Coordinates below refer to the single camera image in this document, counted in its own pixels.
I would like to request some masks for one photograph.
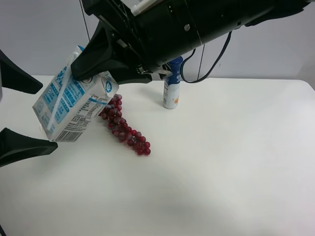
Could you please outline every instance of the white table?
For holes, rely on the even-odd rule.
[[[51,77],[36,76],[46,86]],[[4,89],[0,130],[45,138]],[[8,236],[314,236],[315,91],[301,81],[123,85],[123,114],[152,144],[137,157],[97,119],[74,144],[0,168]]]

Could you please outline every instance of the white wall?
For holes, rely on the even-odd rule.
[[[79,0],[0,0],[0,48],[33,75],[54,75],[88,37]]]

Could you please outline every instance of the grape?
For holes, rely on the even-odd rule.
[[[126,139],[126,140],[132,139],[132,134],[131,134],[131,133],[127,133],[127,134],[125,135],[125,139]]]
[[[119,138],[120,138],[120,139],[125,139],[125,136],[126,136],[126,134],[125,134],[124,132],[121,132],[121,133],[119,134]]]
[[[117,112],[116,112],[116,116],[122,117],[122,116],[123,116],[123,113],[122,113],[121,111],[117,111]]]
[[[125,130],[127,127],[128,127],[128,124],[127,123],[123,123],[120,125],[120,127]]]
[[[132,128],[131,128],[130,126],[128,126],[128,127],[125,129],[125,131],[126,131],[127,133],[131,133]]]
[[[102,119],[103,119],[103,120],[108,119],[108,116],[107,116],[107,114],[106,114],[106,113],[102,113],[101,117],[102,117]]]
[[[133,144],[134,144],[134,141],[133,140],[128,140],[127,144],[128,144],[129,147],[132,147]]]
[[[143,152],[146,156],[150,155],[151,153],[151,150],[149,148],[146,148],[144,149],[144,152]]]
[[[142,136],[142,134],[141,134],[141,132],[137,132],[135,136],[136,136],[136,138],[139,139]]]
[[[114,117],[116,115],[116,110],[112,109],[109,111],[109,116]]]
[[[143,142],[143,143],[144,143],[146,140],[147,140],[147,139],[146,139],[146,137],[144,137],[144,136],[142,136],[142,137],[139,138],[139,141],[140,141],[140,142]]]
[[[115,94],[99,116],[103,120],[108,120],[107,128],[112,131],[112,134],[118,138],[120,143],[127,141],[127,145],[132,147],[139,156],[143,154],[150,155],[149,147],[151,144],[146,141],[146,137],[128,126],[127,121],[122,117],[122,98],[121,95]]]
[[[120,122],[120,117],[115,117],[115,118],[114,118],[114,122],[115,122],[116,124],[118,124],[118,123]]]
[[[119,126],[118,125],[114,125],[112,128],[113,131],[118,131],[119,130]]]
[[[137,147],[137,150],[142,149],[142,143],[137,143],[136,147]]]
[[[114,126],[113,124],[109,123],[109,124],[107,125],[107,128],[108,128],[108,129],[112,129],[113,126]]]
[[[151,147],[151,144],[150,144],[149,142],[145,142],[145,143],[144,143],[144,147],[145,147],[146,149],[148,149],[149,147]]]
[[[143,155],[143,150],[142,150],[142,149],[138,149],[138,150],[137,150],[137,154],[138,154],[139,156]]]

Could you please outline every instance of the blue bottle cap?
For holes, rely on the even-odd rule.
[[[178,57],[178,58],[175,58],[174,60],[171,60],[169,63],[170,64],[181,64],[183,63],[184,59],[183,57]]]
[[[80,45],[78,45],[78,47],[79,47],[79,48],[80,48],[80,50],[83,52],[84,47],[82,47],[82,46],[80,46]]]

